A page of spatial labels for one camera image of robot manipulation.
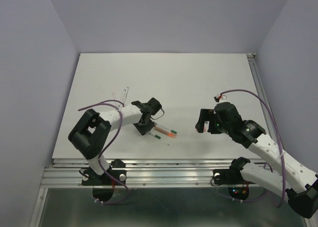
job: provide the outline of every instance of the metal frame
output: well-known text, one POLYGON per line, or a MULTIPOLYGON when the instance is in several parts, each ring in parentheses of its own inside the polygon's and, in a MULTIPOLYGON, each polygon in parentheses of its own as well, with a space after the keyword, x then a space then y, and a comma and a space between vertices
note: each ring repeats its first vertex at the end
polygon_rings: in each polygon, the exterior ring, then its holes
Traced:
MULTIPOLYGON (((257 71, 254 54, 248 54, 247 60, 259 96, 268 104, 268 100, 257 71)), ((262 107, 268 132, 275 137, 267 111, 262 107)), ((174 159, 174 160, 123 160, 126 163, 129 188, 211 188, 214 169, 228 168, 232 159, 174 159)), ((261 159, 251 159, 263 166, 261 159)), ((55 159, 50 168, 43 173, 40 190, 33 211, 30 227, 38 227, 41 220, 48 188, 92 188, 82 186, 79 170, 88 167, 84 159, 55 159)), ((94 186, 94 188, 112 188, 111 186, 94 186)), ((304 219, 304 225, 318 227, 315 217, 304 219)))

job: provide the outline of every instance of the white table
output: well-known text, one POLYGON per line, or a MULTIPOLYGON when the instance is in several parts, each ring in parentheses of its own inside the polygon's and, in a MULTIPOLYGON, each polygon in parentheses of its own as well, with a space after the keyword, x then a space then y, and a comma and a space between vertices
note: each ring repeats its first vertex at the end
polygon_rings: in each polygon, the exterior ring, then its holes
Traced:
MULTIPOLYGON (((158 123, 178 132, 173 139, 141 136, 133 125, 122 128, 105 152, 107 159, 234 159, 259 158, 227 135, 199 134, 194 126, 201 108, 213 108, 224 90, 256 92, 245 54, 81 54, 53 153, 54 159, 81 159, 68 134, 83 112, 79 108, 112 99, 129 87, 127 103, 155 97, 165 115, 158 123)), ((266 128, 259 101, 246 93, 228 94, 243 119, 266 128)), ((108 107, 96 107, 96 111, 108 107)), ((108 142, 115 131, 109 134, 108 142)))

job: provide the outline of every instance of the gray floor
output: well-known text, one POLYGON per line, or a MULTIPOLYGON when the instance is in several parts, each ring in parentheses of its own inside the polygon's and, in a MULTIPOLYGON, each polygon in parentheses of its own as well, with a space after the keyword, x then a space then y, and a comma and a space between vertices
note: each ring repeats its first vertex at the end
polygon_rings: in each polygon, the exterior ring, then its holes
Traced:
MULTIPOLYGON (((225 188, 219 193, 226 194, 225 188)), ((263 189, 251 189, 251 198, 263 189)), ((118 198, 125 194, 120 190, 118 198)), ((90 189, 51 189, 41 227, 303 227, 303 218, 288 204, 273 206, 270 196, 256 203, 237 203, 207 189, 132 190, 125 204, 94 203, 90 189)))

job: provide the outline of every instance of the gray wall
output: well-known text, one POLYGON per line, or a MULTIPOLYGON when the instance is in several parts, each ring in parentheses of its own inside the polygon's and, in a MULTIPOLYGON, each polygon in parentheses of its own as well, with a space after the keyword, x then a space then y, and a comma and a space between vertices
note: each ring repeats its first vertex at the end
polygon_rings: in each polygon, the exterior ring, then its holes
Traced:
POLYGON ((0 0, 0 225, 28 226, 78 59, 50 0, 0 0))
POLYGON ((318 0, 288 0, 257 54, 285 149, 318 171, 318 0))
POLYGON ((287 0, 51 0, 80 52, 256 52, 287 0))

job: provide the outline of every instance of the screw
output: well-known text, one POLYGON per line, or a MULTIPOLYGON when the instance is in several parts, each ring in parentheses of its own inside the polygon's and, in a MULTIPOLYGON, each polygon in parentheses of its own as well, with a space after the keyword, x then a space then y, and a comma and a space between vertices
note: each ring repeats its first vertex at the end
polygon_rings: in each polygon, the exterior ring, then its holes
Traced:
POLYGON ((119 175, 119 180, 121 180, 121 181, 126 180, 125 174, 120 174, 120 175, 119 175))

